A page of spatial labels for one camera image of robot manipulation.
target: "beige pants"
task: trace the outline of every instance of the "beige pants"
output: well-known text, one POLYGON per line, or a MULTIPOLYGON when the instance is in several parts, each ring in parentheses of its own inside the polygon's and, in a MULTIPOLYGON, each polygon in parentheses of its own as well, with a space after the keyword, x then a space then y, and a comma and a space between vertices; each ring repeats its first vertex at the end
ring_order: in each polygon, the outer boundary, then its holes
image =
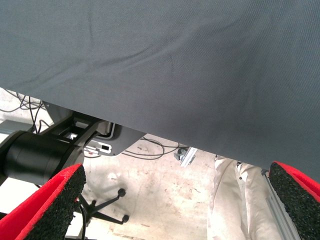
POLYGON ((215 161, 208 240, 281 240, 266 202, 261 168, 228 158, 215 161))

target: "red foam pad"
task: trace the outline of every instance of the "red foam pad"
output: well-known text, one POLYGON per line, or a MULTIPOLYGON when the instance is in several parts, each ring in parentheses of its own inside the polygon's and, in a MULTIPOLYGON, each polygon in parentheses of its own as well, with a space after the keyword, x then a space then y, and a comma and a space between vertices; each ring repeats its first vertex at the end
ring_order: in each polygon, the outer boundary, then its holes
POLYGON ((304 190, 320 203, 320 183, 292 166, 278 161, 275 161, 275 163, 280 165, 304 190))
POLYGON ((80 166, 81 164, 76 164, 60 171, 27 200, 1 219, 0 239, 23 240, 80 166))

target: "wire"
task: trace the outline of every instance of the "wire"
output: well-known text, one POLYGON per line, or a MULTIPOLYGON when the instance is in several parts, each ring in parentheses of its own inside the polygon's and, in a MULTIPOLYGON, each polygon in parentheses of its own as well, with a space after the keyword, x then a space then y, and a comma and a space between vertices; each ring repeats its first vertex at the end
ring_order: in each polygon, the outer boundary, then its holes
POLYGON ((172 152, 174 152, 174 151, 177 150, 177 149, 188 148, 188 146, 183 146, 183 147, 181 147, 181 146, 180 146, 180 143, 178 143, 178 146, 167 146, 167 145, 163 145, 162 143, 160 143, 160 142, 158 142, 158 141, 156 141, 156 140, 148 139, 148 138, 145 138, 145 137, 142 137, 140 140, 148 141, 148 142, 150 142, 150 143, 153 143, 153 144, 156 144, 156 145, 161 146, 161 147, 162 147, 162 153, 161 153, 161 154, 144 154, 144 153, 137 153, 137 152, 132 152, 132 151, 125 150, 126 153, 123 152, 122 154, 123 154, 123 155, 126 155, 126 156, 129 156, 129 157, 132 157, 132 158, 135 158, 135 159, 157 160, 157 159, 160 159, 163 155, 172 153, 172 152), (165 148, 174 148, 174 149, 171 150, 171 151, 165 152, 165 148), (155 157, 155 158, 146 158, 146 157, 140 157, 140 156, 155 157))
POLYGON ((41 106, 42 106, 42 103, 40 104, 38 110, 37 110, 36 113, 35 113, 35 117, 34 117, 35 133, 37 133, 37 134, 39 133, 39 131, 37 130, 36 122, 37 122, 37 117, 38 117, 38 113, 39 113, 39 111, 40 111, 40 109, 41 109, 41 106))
POLYGON ((81 240, 85 240, 86 238, 86 227, 87 227, 87 221, 86 221, 86 215, 83 207, 79 205, 80 212, 82 214, 82 235, 81 240))
MULTIPOLYGON (((163 145, 163 144, 161 144, 160 142, 157 142, 157 141, 155 141, 155 140, 153 140, 153 139, 145 138, 144 136, 143 136, 142 138, 140 138, 140 140, 148 141, 148 142, 150 142, 150 143, 163 146, 163 147, 165 147, 165 148, 174 148, 174 149, 175 149, 175 148, 177 147, 177 146, 167 146, 167 145, 163 145)), ((184 147, 180 147, 180 148, 182 148, 182 149, 187 149, 188 146, 184 146, 184 147)))
POLYGON ((36 121, 34 119, 34 114, 32 112, 32 109, 31 109, 31 99, 30 99, 30 96, 29 96, 29 111, 30 111, 30 114, 31 114, 31 119, 32 119, 32 132, 35 130, 36 133, 38 133, 38 130, 37 128, 35 128, 36 126, 36 121))
POLYGON ((38 130, 39 133, 41 133, 42 123, 44 123, 48 128, 50 127, 50 125, 48 123, 46 123, 44 120, 40 119, 39 120, 39 130, 38 130))
MULTIPOLYGON (((18 93, 18 92, 14 92, 14 93, 12 93, 12 92, 10 92, 9 90, 7 90, 7 89, 4 89, 8 94, 10 94, 10 95, 12 95, 13 97, 15 97, 15 98, 17 98, 17 99, 19 99, 19 101, 20 101, 20 106, 22 107, 25 107, 26 106, 26 104, 28 104, 28 101, 26 101, 25 100, 25 98, 26 98, 26 95, 23 95, 23 98, 21 99, 21 97, 20 97, 20 93, 18 93)), ((36 107, 33 107, 32 109, 37 109, 38 108, 38 106, 39 106, 39 104, 41 103, 42 101, 40 101, 40 102, 35 102, 35 101, 32 101, 31 102, 31 105, 33 105, 33 106, 36 106, 36 107)))
POLYGON ((17 108, 13 109, 13 110, 4 110, 4 109, 0 109, 1 112, 4 113, 13 113, 14 111, 17 111, 20 108, 20 106, 18 106, 17 108))
POLYGON ((158 156, 158 157, 155 157, 155 158, 144 158, 144 157, 139 157, 139 156, 133 156, 133 155, 126 154, 126 153, 122 153, 122 154, 126 155, 126 156, 129 156, 129 157, 132 157, 132 158, 135 158, 135 159, 142 159, 142 160, 157 160, 157 159, 162 157, 162 155, 161 155, 161 156, 158 156))

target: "black cylinder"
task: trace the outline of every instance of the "black cylinder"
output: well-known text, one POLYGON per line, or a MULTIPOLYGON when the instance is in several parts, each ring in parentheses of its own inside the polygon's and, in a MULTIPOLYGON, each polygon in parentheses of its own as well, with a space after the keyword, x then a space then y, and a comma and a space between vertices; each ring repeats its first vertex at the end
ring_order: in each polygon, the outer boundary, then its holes
POLYGON ((43 185, 60 170, 72 154, 80 155, 79 147, 45 135, 25 132, 9 148, 4 174, 34 184, 43 185))

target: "gray cover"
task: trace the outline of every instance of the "gray cover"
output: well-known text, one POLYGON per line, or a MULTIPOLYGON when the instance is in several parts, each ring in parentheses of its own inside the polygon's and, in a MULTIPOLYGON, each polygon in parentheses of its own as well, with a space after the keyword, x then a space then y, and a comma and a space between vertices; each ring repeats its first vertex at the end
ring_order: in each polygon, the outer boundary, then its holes
POLYGON ((0 2, 0 86, 320 182, 320 1, 0 2))

